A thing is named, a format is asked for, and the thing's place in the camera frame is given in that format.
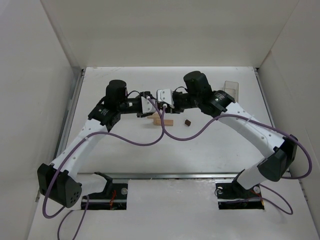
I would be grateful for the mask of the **clear plastic box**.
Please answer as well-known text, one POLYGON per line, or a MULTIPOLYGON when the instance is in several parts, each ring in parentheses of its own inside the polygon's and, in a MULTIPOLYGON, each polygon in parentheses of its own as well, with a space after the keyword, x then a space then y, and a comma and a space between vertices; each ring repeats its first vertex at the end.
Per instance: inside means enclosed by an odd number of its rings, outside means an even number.
POLYGON ((239 83, 235 81, 225 81, 224 91, 235 99, 236 102, 239 101, 239 83))

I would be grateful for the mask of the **dark brown small block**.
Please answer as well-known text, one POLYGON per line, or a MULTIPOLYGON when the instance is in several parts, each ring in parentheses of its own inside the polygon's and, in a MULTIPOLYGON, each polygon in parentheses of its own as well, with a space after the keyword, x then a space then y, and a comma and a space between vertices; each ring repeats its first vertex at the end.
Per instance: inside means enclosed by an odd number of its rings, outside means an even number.
POLYGON ((186 119, 185 122, 184 122, 184 124, 189 127, 189 126, 191 125, 191 121, 188 120, 188 119, 186 119))

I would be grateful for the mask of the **thin wood block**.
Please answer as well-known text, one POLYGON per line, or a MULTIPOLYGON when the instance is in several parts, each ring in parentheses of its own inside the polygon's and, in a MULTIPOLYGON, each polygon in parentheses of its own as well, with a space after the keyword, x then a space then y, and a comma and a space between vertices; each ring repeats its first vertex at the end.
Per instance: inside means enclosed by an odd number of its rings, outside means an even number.
POLYGON ((160 116, 158 114, 152 114, 150 116, 147 117, 148 119, 159 119, 160 116))

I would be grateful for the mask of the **large light wood block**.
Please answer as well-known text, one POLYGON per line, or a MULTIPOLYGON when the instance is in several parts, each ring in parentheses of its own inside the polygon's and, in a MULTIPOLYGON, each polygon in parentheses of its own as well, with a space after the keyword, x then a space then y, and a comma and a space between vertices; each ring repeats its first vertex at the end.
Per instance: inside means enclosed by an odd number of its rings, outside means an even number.
MULTIPOLYGON (((155 118, 155 119, 153 120, 153 124, 154 124, 155 126, 161 126, 161 125, 162 125, 162 121, 161 121, 160 118, 155 118)), ((163 124, 164 124, 164 126, 172 127, 172 126, 174 125, 174 121, 171 120, 171 119, 164 119, 164 120, 163 120, 163 124)))

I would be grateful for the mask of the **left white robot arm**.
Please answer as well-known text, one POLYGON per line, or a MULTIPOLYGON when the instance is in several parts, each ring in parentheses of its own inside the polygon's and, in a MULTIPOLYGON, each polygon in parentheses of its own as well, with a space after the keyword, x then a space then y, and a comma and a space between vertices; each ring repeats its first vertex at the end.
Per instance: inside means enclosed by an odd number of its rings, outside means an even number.
POLYGON ((105 96, 88 114, 84 126, 72 143, 50 164, 41 164, 37 170, 40 193, 45 199, 51 199, 71 208, 83 196, 101 194, 107 196, 113 185, 108 175, 96 172, 80 180, 77 175, 89 159, 89 153, 120 121, 122 114, 137 114, 145 117, 155 108, 150 101, 150 91, 139 92, 135 98, 129 98, 127 84, 123 80, 111 80, 106 87, 105 96))

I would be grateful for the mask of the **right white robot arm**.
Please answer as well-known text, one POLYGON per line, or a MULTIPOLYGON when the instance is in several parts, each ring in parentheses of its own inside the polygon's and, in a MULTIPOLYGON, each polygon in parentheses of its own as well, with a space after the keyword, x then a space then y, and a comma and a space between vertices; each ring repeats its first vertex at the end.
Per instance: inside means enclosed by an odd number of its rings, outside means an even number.
POLYGON ((293 162, 297 151, 297 139, 271 132, 247 113, 236 100, 223 90, 212 90, 207 77, 200 71, 192 71, 183 77, 186 93, 174 92, 173 112, 199 108, 200 111, 229 126, 262 154, 263 159, 242 170, 232 181, 231 189, 241 194, 269 180, 277 182, 293 162))

